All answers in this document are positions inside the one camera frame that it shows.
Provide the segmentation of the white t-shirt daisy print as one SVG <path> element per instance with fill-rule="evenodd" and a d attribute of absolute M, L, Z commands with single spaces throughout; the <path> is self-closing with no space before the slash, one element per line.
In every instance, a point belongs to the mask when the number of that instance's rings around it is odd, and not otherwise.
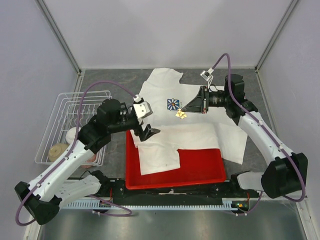
<path fill-rule="evenodd" d="M 178 110 L 198 93 L 198 85 L 181 84 L 182 73 L 170 68 L 155 68 L 143 83 L 139 95 L 153 113 L 143 120 L 160 132 L 146 141 L 133 136 L 138 149 L 141 175 L 160 173 L 181 167 L 179 150 L 220 150 L 223 159 L 242 164 L 248 135 L 226 114 L 223 107 L 210 108 L 208 113 L 187 113 Z"/>

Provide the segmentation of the gold leaf brooch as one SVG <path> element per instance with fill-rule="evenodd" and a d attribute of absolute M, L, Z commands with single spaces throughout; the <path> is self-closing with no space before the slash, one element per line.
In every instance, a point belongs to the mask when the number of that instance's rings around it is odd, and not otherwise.
<path fill-rule="evenodd" d="M 177 118 L 184 119 L 184 118 L 187 117 L 187 114 L 186 114 L 184 111 L 182 111 L 181 108 L 179 108 L 179 109 L 177 110 L 175 116 L 176 116 Z"/>

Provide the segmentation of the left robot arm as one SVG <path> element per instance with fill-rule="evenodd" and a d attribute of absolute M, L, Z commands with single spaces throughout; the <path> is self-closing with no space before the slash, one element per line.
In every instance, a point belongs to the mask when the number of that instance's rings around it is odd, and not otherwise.
<path fill-rule="evenodd" d="M 69 203 L 83 197 L 104 197 L 110 191 L 110 180 L 100 170 L 93 171 L 69 186 L 63 186 L 74 171 L 96 155 L 111 141 L 111 135 L 132 130 L 140 141 L 146 141 L 160 130 L 143 119 L 153 113 L 150 104 L 136 96 L 131 109 L 116 99 L 106 99 L 86 125 L 76 127 L 71 145 L 43 173 L 30 182 L 19 182 L 14 190 L 39 225 L 50 222 Z"/>

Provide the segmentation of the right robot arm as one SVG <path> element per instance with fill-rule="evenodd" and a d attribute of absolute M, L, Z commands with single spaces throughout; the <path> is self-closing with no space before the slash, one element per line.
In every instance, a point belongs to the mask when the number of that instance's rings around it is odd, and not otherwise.
<path fill-rule="evenodd" d="M 254 142 L 266 161 L 264 172 L 245 171 L 232 175 L 235 181 L 229 191 L 235 197 L 247 190 L 264 192 L 271 199 L 288 198 L 301 191 L 306 195 L 308 159 L 303 153 L 294 153 L 280 141 L 263 120 L 257 107 L 246 98 L 245 82 L 239 74 L 225 77 L 224 89 L 211 91 L 202 85 L 197 95 L 182 108 L 183 112 L 206 114 L 210 108 L 224 108 L 226 115 Z"/>

